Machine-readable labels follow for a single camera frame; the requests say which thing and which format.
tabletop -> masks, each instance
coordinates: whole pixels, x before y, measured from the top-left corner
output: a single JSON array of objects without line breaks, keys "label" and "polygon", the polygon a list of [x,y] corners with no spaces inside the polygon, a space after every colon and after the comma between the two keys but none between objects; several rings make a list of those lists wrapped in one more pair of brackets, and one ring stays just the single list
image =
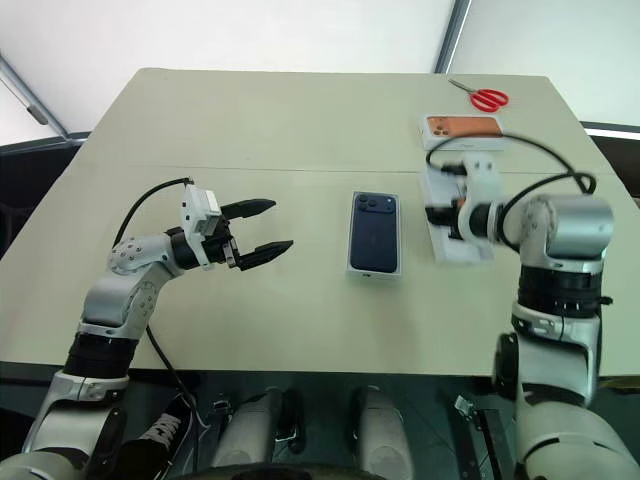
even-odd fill
[{"label": "tabletop", "polygon": [[[473,267],[434,262],[416,172],[421,113],[477,113],[446,76],[138,72],[0,261],[0,361],[61,364],[84,296],[105,269],[124,215],[148,188],[192,176],[221,204],[271,198],[234,220],[241,252],[295,241],[275,261],[240,272],[193,270],[167,284],[152,325],[177,368],[488,375],[510,330],[519,260]],[[552,146],[594,172],[615,233],[603,294],[602,374],[636,374],[635,254],[640,214],[606,159],[543,77],[456,76],[511,97],[509,131]],[[443,158],[457,155],[443,152]],[[505,191],[560,171],[529,147],[495,152]],[[349,277],[353,191],[399,196],[403,275]],[[573,192],[571,182],[549,191]],[[179,224],[181,188],[146,202],[129,232]],[[163,368],[146,338],[134,367]]]},{"label": "tabletop", "polygon": [[[140,70],[76,162],[265,170],[415,171],[422,114],[482,114],[448,78],[494,88],[505,131],[554,148],[577,169],[613,173],[546,77]],[[453,152],[437,157],[448,159]],[[559,173],[531,147],[495,153],[502,172]]]},{"label": "tabletop", "polygon": [[[519,259],[473,267],[434,262],[415,172],[319,172],[74,164],[0,262],[0,360],[60,364],[84,295],[105,269],[113,236],[135,199],[160,181],[190,175],[220,203],[266,197],[277,206],[234,220],[241,251],[272,240],[295,244],[275,261],[240,272],[192,270],[167,284],[152,326],[181,369],[297,370],[488,375],[499,333],[510,330]],[[541,174],[504,174],[514,193]],[[640,327],[633,255],[639,212],[614,175],[598,175],[615,234],[603,293],[602,374],[637,373]],[[573,191],[570,182],[549,191]],[[346,274],[354,190],[395,193],[401,205],[403,276],[398,282]],[[182,188],[162,191],[129,232],[179,223]],[[134,367],[162,368],[148,340]]]}]

red scissors handle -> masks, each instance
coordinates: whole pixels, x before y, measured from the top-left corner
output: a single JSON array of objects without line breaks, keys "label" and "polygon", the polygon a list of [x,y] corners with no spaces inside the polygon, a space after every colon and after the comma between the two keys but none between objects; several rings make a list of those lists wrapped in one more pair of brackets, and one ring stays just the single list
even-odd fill
[{"label": "red scissors handle", "polygon": [[483,88],[470,94],[471,104],[483,112],[497,112],[500,107],[509,103],[509,97],[499,90]]}]

blue smartphone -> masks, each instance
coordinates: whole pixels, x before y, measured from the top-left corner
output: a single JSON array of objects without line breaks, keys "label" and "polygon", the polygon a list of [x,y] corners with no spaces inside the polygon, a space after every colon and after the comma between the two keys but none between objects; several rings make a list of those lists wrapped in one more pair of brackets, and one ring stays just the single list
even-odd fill
[{"label": "blue smartphone", "polygon": [[355,192],[351,214],[349,263],[357,270],[398,270],[398,198]]}]

smartphone box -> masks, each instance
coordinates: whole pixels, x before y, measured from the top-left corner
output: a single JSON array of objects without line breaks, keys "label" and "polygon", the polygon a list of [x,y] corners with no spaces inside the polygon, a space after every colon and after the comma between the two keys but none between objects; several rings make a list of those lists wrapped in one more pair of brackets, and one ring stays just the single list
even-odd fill
[{"label": "smartphone box", "polygon": [[422,146],[429,151],[447,138],[465,133],[490,133],[490,136],[466,137],[440,147],[441,150],[504,150],[507,139],[497,115],[420,115]]},{"label": "smartphone box", "polygon": [[[362,270],[351,264],[351,241],[353,235],[354,216],[356,214],[356,202],[360,195],[385,195],[392,197],[396,205],[396,269],[393,272],[377,272],[373,270]],[[400,201],[397,195],[379,192],[353,192],[351,202],[351,221],[349,222],[349,244],[347,246],[347,273],[351,276],[378,278],[383,280],[397,280],[402,274],[402,243],[400,235]]]}]

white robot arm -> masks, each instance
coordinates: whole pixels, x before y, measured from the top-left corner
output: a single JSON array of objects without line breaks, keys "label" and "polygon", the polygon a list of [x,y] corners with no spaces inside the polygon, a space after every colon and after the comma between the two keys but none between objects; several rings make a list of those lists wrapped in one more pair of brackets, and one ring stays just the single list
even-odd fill
[{"label": "white robot arm", "polygon": [[538,195],[505,212],[510,202],[491,193],[500,189],[489,157],[469,156],[449,170],[466,195],[428,206],[428,219],[459,241],[508,243],[520,255],[514,332],[498,340],[493,378],[515,401],[516,477],[640,479],[618,435],[587,410],[598,381],[601,305],[610,303],[601,296],[613,231],[608,204],[587,194]]},{"label": "white robot arm", "polygon": [[255,199],[218,207],[213,192],[188,179],[184,183],[182,227],[114,245],[107,271],[85,298],[67,361],[53,377],[23,453],[0,463],[0,479],[106,478],[124,432],[120,403],[129,365],[162,286],[197,266],[227,263],[247,270],[293,244],[273,242],[240,255],[229,221],[262,213],[275,202]]}]

